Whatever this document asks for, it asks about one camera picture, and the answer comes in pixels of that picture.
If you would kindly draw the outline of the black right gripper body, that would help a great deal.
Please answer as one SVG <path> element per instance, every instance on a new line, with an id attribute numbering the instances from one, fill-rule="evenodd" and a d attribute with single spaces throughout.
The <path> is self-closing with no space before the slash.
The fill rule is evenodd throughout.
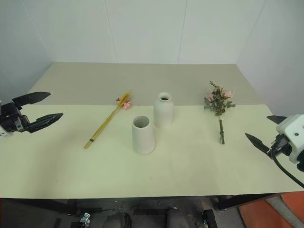
<path id="1" fill-rule="evenodd" d="M 289 157 L 292 152 L 292 147 L 289 142 L 289 139 L 284 134 L 277 135 L 275 140 L 272 142 L 272 145 L 267 155 L 272 158 L 272 153 L 274 154 L 274 156 L 278 156 L 282 153 Z"/>

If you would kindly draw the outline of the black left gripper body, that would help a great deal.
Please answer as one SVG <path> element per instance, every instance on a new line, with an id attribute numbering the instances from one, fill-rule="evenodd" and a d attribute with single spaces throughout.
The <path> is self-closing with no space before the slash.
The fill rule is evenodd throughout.
<path id="1" fill-rule="evenodd" d="M 9 132 L 24 132 L 29 130 L 29 120 L 21 111 L 22 107 L 14 102 L 1 105 L 0 125 Z"/>

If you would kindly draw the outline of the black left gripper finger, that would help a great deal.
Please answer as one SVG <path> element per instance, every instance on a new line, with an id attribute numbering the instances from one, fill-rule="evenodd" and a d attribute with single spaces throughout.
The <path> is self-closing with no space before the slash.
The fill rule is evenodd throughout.
<path id="1" fill-rule="evenodd" d="M 13 98 L 12 101 L 18 109 L 21 109 L 21 107 L 24 105 L 32 105 L 38 103 L 50 95 L 50 92 L 33 92 Z"/>
<path id="2" fill-rule="evenodd" d="M 38 118 L 35 122 L 32 122 L 28 125 L 28 132 L 34 133 L 46 127 L 49 127 L 51 124 L 58 121 L 63 116 L 63 113 L 57 114 L 48 114 L 43 117 Z"/>

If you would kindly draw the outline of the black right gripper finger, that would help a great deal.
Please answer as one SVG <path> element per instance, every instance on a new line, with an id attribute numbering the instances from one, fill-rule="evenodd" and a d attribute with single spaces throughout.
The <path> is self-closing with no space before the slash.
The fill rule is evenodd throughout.
<path id="1" fill-rule="evenodd" d="M 283 122 L 287 117 L 285 116 L 277 116 L 277 115 L 270 115 L 266 117 L 267 119 L 269 119 L 270 121 L 276 123 L 276 124 L 280 124 L 281 122 Z"/>
<path id="2" fill-rule="evenodd" d="M 268 154 L 268 152 L 269 152 L 270 149 L 266 145 L 264 145 L 261 140 L 259 140 L 258 138 L 254 137 L 254 136 L 252 136 L 252 135 L 250 135 L 248 133 L 245 133 L 245 136 L 249 139 L 249 141 L 257 149 L 259 149 L 260 151 L 262 151 L 265 154 Z"/>

